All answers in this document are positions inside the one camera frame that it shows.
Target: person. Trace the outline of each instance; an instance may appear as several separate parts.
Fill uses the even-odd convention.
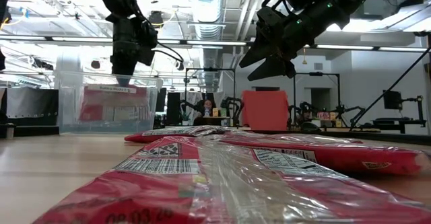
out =
[[[211,100],[205,100],[203,102],[203,107],[202,107],[201,112],[197,113],[197,116],[196,116],[195,120],[193,121],[193,126],[206,125],[206,121],[203,119],[203,117],[205,116],[205,111],[209,111],[209,116],[211,117],[211,116],[213,116],[213,109],[214,108],[217,108],[215,102],[213,102]]]

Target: table surface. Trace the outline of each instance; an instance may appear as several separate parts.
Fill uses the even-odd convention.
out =
[[[431,151],[431,147],[373,142]],[[0,140],[2,223],[31,223],[70,192],[142,145],[122,136],[51,136]],[[358,179],[431,205],[431,176]]]

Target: ceiling duct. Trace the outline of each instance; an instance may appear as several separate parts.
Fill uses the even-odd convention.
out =
[[[193,0],[193,19],[195,22],[205,22],[206,25],[196,25],[196,36],[200,40],[221,40],[222,27],[216,25],[222,23],[223,0]],[[220,68],[218,61],[218,50],[201,49],[201,66],[208,68]],[[203,81],[206,85],[213,85],[218,76],[214,73],[204,73]]]

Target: plastic storage container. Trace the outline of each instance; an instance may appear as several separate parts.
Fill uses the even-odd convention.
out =
[[[61,72],[60,133],[136,133],[153,129],[158,79]]]

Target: white wall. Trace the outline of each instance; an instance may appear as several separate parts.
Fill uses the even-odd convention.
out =
[[[224,54],[224,67],[230,64],[232,56],[230,54]],[[297,72],[309,73],[315,72],[314,63],[322,63],[324,73],[331,72],[331,61],[327,61],[324,56],[307,56],[306,61],[308,64],[302,64],[304,60],[303,56],[299,56],[293,60]],[[280,87],[281,90],[286,91],[288,95],[289,104],[293,104],[294,100],[294,88],[293,79],[289,79],[286,76],[270,77],[266,79],[260,79],[256,81],[249,81],[247,76],[253,72],[261,63],[256,63],[250,67],[236,69],[236,97],[240,98],[242,91],[252,90],[252,87]],[[222,77],[221,82],[222,90],[226,92],[227,96],[233,96],[234,88],[233,82],[226,76]],[[310,102],[311,91],[310,88],[336,88],[337,85],[332,82],[327,76],[324,77],[311,77],[308,75],[297,75],[296,77],[296,103],[299,105],[302,101]]]
[[[420,53],[406,52],[361,52],[353,51],[342,54],[332,61],[332,70],[341,75],[341,101],[346,107],[368,107],[384,89],[389,88],[398,77],[420,56]],[[415,98],[422,95],[426,98],[426,75],[424,66],[419,63],[393,89],[400,91],[403,98]],[[424,105],[424,118],[427,118],[428,107]],[[346,114],[349,120],[357,112]],[[418,107],[415,102],[403,104],[402,115],[418,119]],[[360,124],[376,118],[401,117],[397,110],[385,110],[383,100],[379,101],[361,119]],[[407,134],[428,134],[427,128],[418,125],[406,127]]]

